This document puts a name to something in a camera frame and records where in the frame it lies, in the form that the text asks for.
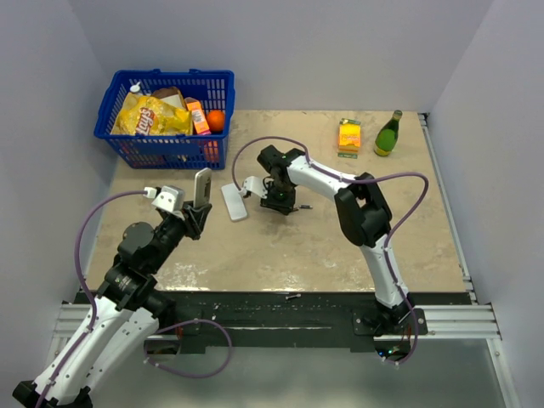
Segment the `chip bag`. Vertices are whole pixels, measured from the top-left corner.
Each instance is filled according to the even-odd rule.
[[[191,134],[192,119],[187,110],[176,108],[153,96],[129,93],[117,115],[111,134],[172,136]]]

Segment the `green bottle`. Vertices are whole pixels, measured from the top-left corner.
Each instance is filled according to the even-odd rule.
[[[377,134],[374,142],[374,152],[378,156],[389,156],[399,139],[399,120],[402,117],[402,111],[396,110],[391,120],[382,127]]]

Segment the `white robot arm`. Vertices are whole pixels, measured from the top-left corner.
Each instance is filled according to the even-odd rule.
[[[377,302],[390,315],[394,324],[401,322],[409,310],[400,291],[406,297],[410,293],[400,276],[393,249],[384,245],[391,230],[391,211],[376,184],[350,184],[341,181],[371,179],[372,176],[368,173],[361,176],[340,173],[319,164],[319,168],[326,170],[323,173],[309,165],[303,151],[292,149],[284,154],[273,145],[261,150],[258,162],[270,174],[271,181],[264,182],[253,176],[246,179],[243,188],[246,193],[260,196],[262,207],[272,208],[285,215],[291,213],[294,211],[295,187],[298,185],[335,202],[344,235],[359,247],[368,263],[376,288]],[[358,200],[364,200],[365,204],[360,207]],[[386,251],[396,282],[386,264]]]
[[[23,406],[91,408],[89,395],[106,375],[157,331],[160,318],[172,315],[173,301],[154,289],[153,275],[182,238],[200,238],[212,208],[209,189],[197,208],[193,201],[184,202],[184,191],[175,187],[146,190],[153,190],[148,196],[155,198],[162,222],[155,228],[136,223],[125,230],[94,299],[96,320],[91,321],[90,309],[54,362],[35,381],[20,382],[13,395]]]

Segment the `blue basket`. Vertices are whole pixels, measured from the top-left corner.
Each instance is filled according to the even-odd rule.
[[[144,94],[160,88],[177,87],[184,98],[200,100],[206,113],[216,109],[223,111],[223,132],[206,136],[110,134],[128,90],[136,82],[141,82]],[[235,108],[234,84],[232,71],[118,71],[102,99],[94,136],[107,141],[134,168],[224,168],[230,118]]]

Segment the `tabletop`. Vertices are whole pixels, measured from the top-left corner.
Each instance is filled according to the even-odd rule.
[[[237,110],[230,124],[227,167],[212,175],[213,209],[199,241],[184,239],[157,274],[163,291],[319,291],[371,292],[374,284],[360,249],[343,236],[334,203],[297,187],[297,204],[309,204],[284,216],[261,208],[256,196],[245,199],[249,217],[233,223],[221,195],[231,183],[235,153],[262,136],[284,136],[303,142],[316,161],[338,171],[380,177],[415,171],[427,175],[428,194],[422,205],[392,239],[400,273],[412,292],[464,292],[462,273],[450,226],[436,181],[433,163],[416,112],[400,120],[399,142],[388,157],[372,151],[377,132],[391,117],[382,111]],[[361,122],[362,146],[357,159],[337,157],[338,122]],[[267,145],[280,151],[293,146],[277,140],[249,146],[236,163],[236,177],[264,177],[258,152]],[[111,194],[142,190],[145,186],[175,185],[192,199],[196,170],[132,169],[120,160]],[[418,178],[397,178],[380,183],[396,223],[422,190]],[[105,209],[88,269],[88,284],[97,289],[112,264],[122,233],[130,224],[160,223],[151,201],[126,197]]]

